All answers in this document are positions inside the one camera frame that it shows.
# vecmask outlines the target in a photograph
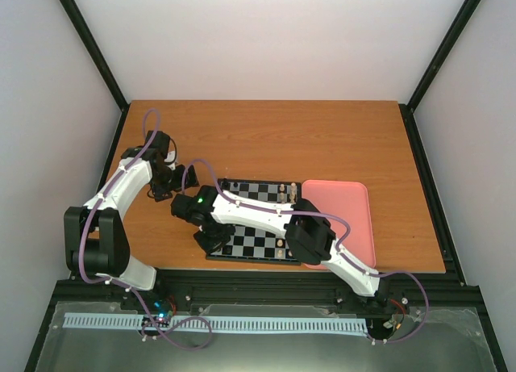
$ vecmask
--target wall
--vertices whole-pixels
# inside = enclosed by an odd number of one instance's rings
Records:
[[[94,193],[119,111],[57,0],[0,0],[0,360],[23,370],[55,282],[63,214]]]
[[[77,0],[129,99],[407,102],[463,0]]]
[[[516,370],[516,0],[483,0],[416,110],[468,283]]]

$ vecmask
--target wooden tabletop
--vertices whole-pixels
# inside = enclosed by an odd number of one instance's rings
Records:
[[[396,102],[134,101],[111,166],[143,143],[142,118],[155,107],[179,162],[205,158],[219,178],[365,184],[377,268],[444,272],[444,264]],[[147,129],[155,124],[149,117]],[[201,184],[212,185],[203,166]],[[198,189],[189,189],[194,195]],[[123,221],[131,253],[160,268],[308,270],[305,266],[207,261],[196,227],[170,215],[145,187]]]

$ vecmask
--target white slotted strip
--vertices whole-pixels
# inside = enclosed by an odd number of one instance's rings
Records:
[[[189,316],[174,316],[170,326]],[[277,317],[204,317],[209,320],[214,333],[242,334],[342,334],[363,336],[367,332],[364,319],[354,318],[277,318]],[[136,330],[141,329],[143,315],[65,313],[63,328],[96,328]],[[178,332],[205,332],[206,326],[198,320],[184,323]]]

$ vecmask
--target chessboard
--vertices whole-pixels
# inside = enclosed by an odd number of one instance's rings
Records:
[[[247,180],[219,179],[223,190],[233,194],[269,203],[281,203],[280,185],[285,186],[285,201],[289,203],[292,182],[258,182]],[[301,197],[301,183],[295,182],[297,196]],[[300,265],[292,257],[289,245],[278,236],[260,229],[235,225],[235,234],[219,251],[206,255],[206,259],[219,261],[257,261]]]

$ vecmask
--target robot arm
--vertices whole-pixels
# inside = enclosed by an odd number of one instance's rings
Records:
[[[203,186],[195,197],[178,194],[172,202],[172,214],[199,226],[194,235],[196,241],[208,253],[220,249],[234,232],[233,224],[253,227],[271,232],[286,239],[293,257],[300,262],[322,264],[342,278],[353,291],[365,297],[373,297],[379,288],[380,279],[370,276],[378,272],[366,266],[346,249],[336,249],[336,236],[330,223],[322,217],[294,215],[291,211],[317,212],[306,199],[296,204],[266,203],[241,198],[224,191],[220,195],[213,186]],[[243,207],[242,204],[265,208],[270,212]],[[344,260],[345,254],[363,273]]]
[[[79,246],[85,220],[94,204],[101,199],[102,203],[95,211],[88,231],[88,234],[98,231],[98,237],[87,238],[84,254],[86,272],[117,278],[139,290],[151,290],[154,287],[156,269],[131,255],[122,220],[136,195],[147,184],[150,184],[156,201],[169,199],[172,197],[171,191],[180,190],[185,167],[176,166],[176,152],[169,153],[169,141],[169,136],[157,132],[149,148],[128,169],[125,167],[141,148],[126,150],[119,167],[104,187],[82,207],[70,207],[65,212],[64,245],[70,270],[78,270]],[[193,167],[188,171],[186,185],[198,185]]]

